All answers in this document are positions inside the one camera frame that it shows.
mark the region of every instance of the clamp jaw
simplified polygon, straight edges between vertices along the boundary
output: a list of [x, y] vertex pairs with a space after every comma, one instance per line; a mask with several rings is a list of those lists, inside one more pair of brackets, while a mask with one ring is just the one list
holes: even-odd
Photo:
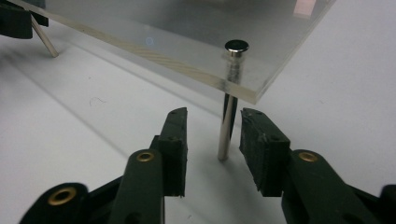
[[289, 224], [396, 223], [396, 185], [376, 198], [347, 185], [326, 160], [290, 150], [290, 140], [262, 112], [242, 111], [241, 152], [263, 197], [281, 197]]

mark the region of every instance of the table leg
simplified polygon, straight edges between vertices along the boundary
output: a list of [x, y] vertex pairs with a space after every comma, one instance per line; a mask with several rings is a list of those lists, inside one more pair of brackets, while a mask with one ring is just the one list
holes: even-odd
[[[243, 40], [230, 40], [225, 44], [228, 53], [228, 80], [239, 83], [242, 76], [243, 52], [248, 50], [248, 43]], [[233, 134], [233, 122], [235, 121], [238, 98], [229, 94], [224, 97], [224, 109], [219, 136], [219, 161], [228, 159], [231, 136]]]
[[32, 27], [35, 29], [35, 32], [38, 34], [40, 39], [43, 41], [44, 45], [46, 48], [49, 50], [49, 53], [52, 57], [56, 58], [58, 57], [59, 53], [56, 51], [55, 47], [50, 43], [49, 38], [46, 36], [44, 31], [41, 29], [40, 25], [38, 25], [37, 21], [35, 18], [32, 16]]

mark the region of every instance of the pin head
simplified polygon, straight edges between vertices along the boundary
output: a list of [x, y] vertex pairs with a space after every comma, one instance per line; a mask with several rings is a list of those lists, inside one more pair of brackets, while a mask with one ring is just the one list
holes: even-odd
[[242, 53], [248, 50], [248, 43], [243, 40], [230, 40], [225, 44], [225, 48], [234, 53]]

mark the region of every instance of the metal rod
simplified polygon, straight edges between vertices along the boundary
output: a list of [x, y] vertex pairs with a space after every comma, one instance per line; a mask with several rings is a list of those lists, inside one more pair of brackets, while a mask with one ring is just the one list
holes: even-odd
[[[243, 52], [248, 50], [248, 43], [243, 40], [231, 40], [226, 43], [225, 48], [228, 52], [228, 80], [239, 83], [242, 75], [242, 65], [244, 61]], [[223, 117], [219, 135], [219, 161], [228, 159], [231, 136], [233, 135], [233, 123], [235, 120], [238, 98], [229, 94], [224, 96]]]
[[46, 48], [49, 50], [49, 53], [52, 57], [58, 57], [59, 53], [56, 51], [55, 47], [50, 43], [49, 38], [46, 36], [44, 31], [41, 29], [40, 25], [37, 23], [35, 18], [32, 16], [32, 27], [35, 29], [35, 32], [40, 37], [41, 41], [43, 41]]

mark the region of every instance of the white surface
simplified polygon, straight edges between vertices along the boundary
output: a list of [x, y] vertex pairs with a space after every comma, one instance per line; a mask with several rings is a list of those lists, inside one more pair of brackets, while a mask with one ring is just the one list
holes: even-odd
[[[337, 1], [261, 101], [239, 105], [263, 111], [292, 149], [316, 151], [374, 195], [396, 178], [395, 4]], [[118, 177], [128, 155], [148, 147], [166, 114], [182, 106], [186, 197], [166, 199], [167, 223], [285, 223], [280, 200], [255, 190], [237, 149], [239, 115], [230, 159], [216, 159], [220, 91], [144, 69], [149, 63], [60, 24], [45, 32], [56, 59], [36, 36], [0, 36], [0, 223], [18, 223], [55, 185], [95, 189]]]

